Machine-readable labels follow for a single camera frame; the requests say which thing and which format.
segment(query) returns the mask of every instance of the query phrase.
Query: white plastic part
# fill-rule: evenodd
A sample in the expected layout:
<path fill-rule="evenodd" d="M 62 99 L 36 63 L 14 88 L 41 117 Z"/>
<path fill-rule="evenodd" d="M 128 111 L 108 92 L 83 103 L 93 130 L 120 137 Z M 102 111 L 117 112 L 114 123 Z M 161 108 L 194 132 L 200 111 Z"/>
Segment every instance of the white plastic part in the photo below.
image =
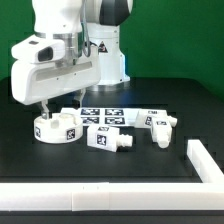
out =
<path fill-rule="evenodd" d="M 16 61 L 11 73 L 13 97 L 29 105 L 97 84 L 100 81 L 98 49 L 92 47 L 91 52 L 89 58 L 79 58 L 75 66 L 60 69 L 54 62 Z"/>
<path fill-rule="evenodd" d="M 224 210 L 224 175 L 199 140 L 187 155 L 206 183 L 0 183 L 0 211 Z"/>
<path fill-rule="evenodd" d="M 152 118 L 152 140 L 158 142 L 160 148 L 167 148 L 169 146 L 172 127 L 166 118 Z"/>
<path fill-rule="evenodd" d="M 79 33 L 82 31 L 80 10 L 82 0 L 32 0 L 35 10 L 35 31 L 47 34 Z"/>
<path fill-rule="evenodd" d="M 88 23 L 90 41 L 99 48 L 100 86 L 113 86 L 130 81 L 125 74 L 125 56 L 120 51 L 120 27 Z"/>
<path fill-rule="evenodd" d="M 83 122 L 71 114 L 53 114 L 48 120 L 38 117 L 34 120 L 34 134 L 42 142 L 69 143 L 82 137 Z"/>
<path fill-rule="evenodd" d="M 177 124 L 177 119 L 168 116 L 166 110 L 154 110 L 154 109 L 140 109 L 135 121 L 135 128 L 148 128 L 152 126 L 153 118 L 167 118 L 172 127 Z"/>
<path fill-rule="evenodd" d="M 12 56 L 29 63 L 43 63 L 39 61 L 38 53 L 46 48 L 52 48 L 53 50 L 53 57 L 48 62 L 60 60 L 65 56 L 65 43 L 63 40 L 47 40 L 38 38 L 35 35 L 12 47 Z"/>
<path fill-rule="evenodd" d="M 112 152 L 117 151 L 117 147 L 131 147 L 133 137 L 120 135 L 120 129 L 109 126 L 91 124 L 87 129 L 87 145 Z"/>
<path fill-rule="evenodd" d="M 171 125 L 172 127 L 176 127 L 176 125 L 177 125 L 177 118 L 172 117 L 172 116 L 168 116 L 167 118 L 168 118 L 168 120 L 169 120 L 169 122 L 170 122 L 170 125 Z"/>
<path fill-rule="evenodd" d="M 199 140 L 188 141 L 187 155 L 203 183 L 224 184 L 222 171 Z"/>

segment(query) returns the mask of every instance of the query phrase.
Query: label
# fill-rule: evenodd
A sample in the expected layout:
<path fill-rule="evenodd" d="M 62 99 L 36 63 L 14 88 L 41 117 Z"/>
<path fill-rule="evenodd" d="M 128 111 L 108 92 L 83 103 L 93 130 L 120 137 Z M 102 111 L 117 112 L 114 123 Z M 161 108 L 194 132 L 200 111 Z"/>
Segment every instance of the label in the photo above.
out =
<path fill-rule="evenodd" d="M 146 118 L 145 125 L 152 126 L 152 117 Z"/>
<path fill-rule="evenodd" d="M 99 124 L 99 117 L 81 117 L 83 120 L 83 124 Z"/>
<path fill-rule="evenodd" d="M 125 124 L 125 119 L 123 117 L 106 117 L 105 124 Z"/>
<path fill-rule="evenodd" d="M 167 123 L 165 121 L 157 121 L 156 123 L 157 123 L 157 125 L 167 125 Z"/>
<path fill-rule="evenodd" d="M 100 109 L 82 109 L 81 115 L 85 115 L 85 116 L 100 115 Z"/>
<path fill-rule="evenodd" d="M 124 110 L 106 109 L 105 115 L 106 116 L 124 116 Z"/>
<path fill-rule="evenodd" d="M 40 130 L 40 128 L 35 127 L 35 135 L 36 135 L 38 138 L 41 138 L 41 130 Z"/>
<path fill-rule="evenodd" d="M 67 140 L 72 140 L 75 138 L 75 129 L 71 129 L 67 131 Z"/>
<path fill-rule="evenodd" d="M 99 127 L 98 131 L 109 131 L 109 127 Z"/>
<path fill-rule="evenodd" d="M 107 48 L 104 44 L 104 42 L 102 41 L 99 48 L 98 48 L 99 53 L 108 53 Z"/>
<path fill-rule="evenodd" d="M 97 135 L 97 144 L 106 146 L 107 145 L 107 137 L 104 135 Z"/>
<path fill-rule="evenodd" d="M 149 114 L 158 114 L 158 112 L 156 110 L 150 110 L 148 111 Z"/>

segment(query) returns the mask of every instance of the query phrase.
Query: black tabletop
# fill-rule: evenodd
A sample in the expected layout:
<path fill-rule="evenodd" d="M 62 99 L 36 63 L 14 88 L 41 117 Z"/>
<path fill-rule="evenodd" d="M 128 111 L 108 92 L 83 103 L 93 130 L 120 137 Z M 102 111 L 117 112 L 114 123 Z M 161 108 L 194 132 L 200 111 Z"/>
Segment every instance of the black tabletop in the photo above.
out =
<path fill-rule="evenodd" d="M 219 167 L 224 169 L 224 103 L 196 81 L 136 78 L 125 90 L 87 92 L 84 107 L 164 109 L 178 119 L 167 149 L 160 149 L 152 142 L 149 130 L 125 127 L 121 128 L 121 133 L 132 135 L 134 144 L 131 148 L 120 148 L 117 153 L 88 147 L 86 127 L 83 137 L 73 143 L 53 145 L 38 142 L 33 135 L 33 120 L 40 116 L 38 106 L 16 102 L 8 78 L 0 81 L 0 91 L 0 182 L 201 182 L 186 156 L 189 139 L 201 140 Z M 49 107 L 53 112 L 60 112 L 62 107 L 73 106 L 73 97 L 73 94 L 68 94 L 50 100 Z M 199 217 L 203 223 L 215 218 L 217 223 L 219 218 L 224 220 L 224 213 L 150 211 L 40 215 L 14 212 L 1 213 L 0 221 L 149 223 L 154 220 L 175 223 L 176 220 L 177 223 L 184 217 L 191 218 L 191 221 Z"/>

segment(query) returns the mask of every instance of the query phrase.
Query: green backdrop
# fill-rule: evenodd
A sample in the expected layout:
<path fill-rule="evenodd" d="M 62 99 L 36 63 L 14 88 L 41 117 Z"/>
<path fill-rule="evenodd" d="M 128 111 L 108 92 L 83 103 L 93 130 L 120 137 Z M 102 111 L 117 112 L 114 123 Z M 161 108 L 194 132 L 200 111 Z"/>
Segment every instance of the green backdrop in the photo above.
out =
<path fill-rule="evenodd" d="M 193 78 L 224 100 L 224 1 L 134 1 L 121 26 L 127 73 Z M 0 79 L 10 75 L 10 49 L 33 33 L 34 19 L 31 0 L 1 0 Z"/>

